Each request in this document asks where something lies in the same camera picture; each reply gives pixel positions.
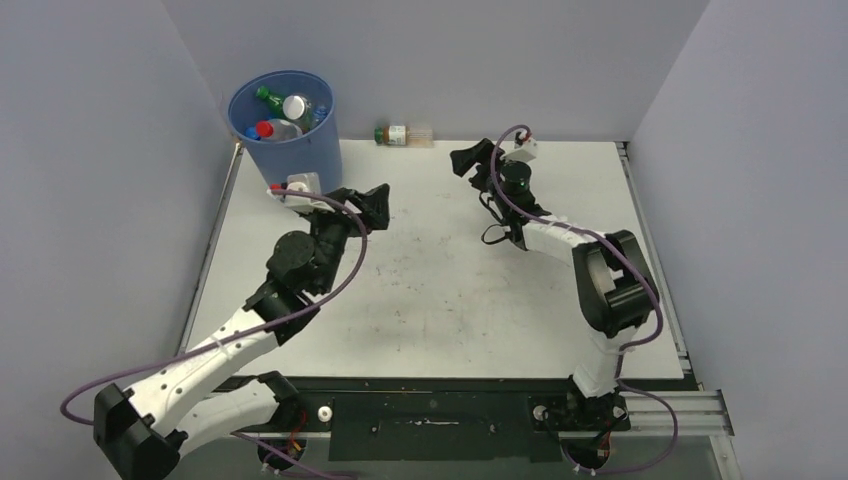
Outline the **green cap brown bottle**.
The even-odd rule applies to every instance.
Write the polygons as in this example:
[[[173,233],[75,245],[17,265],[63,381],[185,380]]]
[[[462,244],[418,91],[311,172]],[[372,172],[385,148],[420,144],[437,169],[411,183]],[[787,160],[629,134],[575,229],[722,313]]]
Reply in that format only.
[[[434,144],[432,129],[424,125],[379,126],[373,130],[373,139],[387,147],[430,148]]]

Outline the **blue label crushed bottle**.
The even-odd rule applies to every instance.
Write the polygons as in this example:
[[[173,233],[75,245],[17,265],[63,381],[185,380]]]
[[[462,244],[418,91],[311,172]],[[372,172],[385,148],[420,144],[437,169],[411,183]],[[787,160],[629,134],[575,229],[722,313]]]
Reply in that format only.
[[[325,105],[316,106],[312,111],[312,126],[317,127],[320,125],[328,116],[329,108]]]

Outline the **red label water bottle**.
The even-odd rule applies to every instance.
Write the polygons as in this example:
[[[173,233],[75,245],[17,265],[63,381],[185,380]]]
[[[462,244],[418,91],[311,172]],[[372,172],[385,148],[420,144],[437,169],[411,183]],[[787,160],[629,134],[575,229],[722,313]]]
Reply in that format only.
[[[255,125],[255,130],[261,140],[272,142],[289,141],[303,135],[298,125],[280,118],[259,121]]]

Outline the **clear plastic jar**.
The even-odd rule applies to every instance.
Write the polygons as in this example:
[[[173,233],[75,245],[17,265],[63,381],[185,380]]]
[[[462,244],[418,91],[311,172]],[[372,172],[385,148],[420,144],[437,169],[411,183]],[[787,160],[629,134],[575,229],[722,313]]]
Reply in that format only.
[[[311,100],[302,94],[292,94],[283,99],[282,115],[297,125],[303,133],[314,128],[314,106]]]

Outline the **green plastic bottle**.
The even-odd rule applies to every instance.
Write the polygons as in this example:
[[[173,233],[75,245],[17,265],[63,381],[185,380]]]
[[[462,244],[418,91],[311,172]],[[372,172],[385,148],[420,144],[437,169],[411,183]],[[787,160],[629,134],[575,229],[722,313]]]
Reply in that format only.
[[[267,86],[260,86],[256,89],[255,96],[261,100],[272,112],[273,115],[283,115],[283,105],[285,98],[271,91]]]

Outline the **Pepsi logo bottle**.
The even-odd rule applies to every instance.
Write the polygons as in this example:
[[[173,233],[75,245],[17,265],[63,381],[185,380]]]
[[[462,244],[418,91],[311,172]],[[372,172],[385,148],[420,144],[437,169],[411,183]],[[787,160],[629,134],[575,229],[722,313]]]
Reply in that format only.
[[[251,139],[251,140],[254,140],[254,141],[260,141],[261,140],[261,136],[259,135],[259,133],[257,132],[257,130],[254,127],[248,127],[245,130],[245,136],[247,138]]]

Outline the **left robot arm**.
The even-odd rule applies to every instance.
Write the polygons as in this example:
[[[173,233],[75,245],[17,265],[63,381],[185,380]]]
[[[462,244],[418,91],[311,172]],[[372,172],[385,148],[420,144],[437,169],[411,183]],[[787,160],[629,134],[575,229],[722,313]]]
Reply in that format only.
[[[390,222],[390,187],[329,194],[288,183],[286,207],[307,220],[276,242],[266,277],[202,342],[126,388],[111,383],[94,399],[93,437],[122,479],[164,479],[199,447],[245,427],[282,431],[298,416],[294,387],[277,371],[217,388],[243,367],[284,345],[338,295],[335,280],[347,242]]]

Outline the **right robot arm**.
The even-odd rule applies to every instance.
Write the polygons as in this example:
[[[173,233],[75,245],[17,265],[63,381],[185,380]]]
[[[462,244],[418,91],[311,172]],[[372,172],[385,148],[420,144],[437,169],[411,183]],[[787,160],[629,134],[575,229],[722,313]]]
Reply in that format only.
[[[559,260],[574,272],[589,347],[561,398],[535,406],[534,416],[560,430],[608,433],[627,419],[618,384],[622,348],[655,309],[658,293],[635,235],[628,230],[591,235],[545,210],[530,189],[530,161],[538,144],[519,132],[505,151],[484,138],[450,154],[452,171],[478,191],[508,241]]]

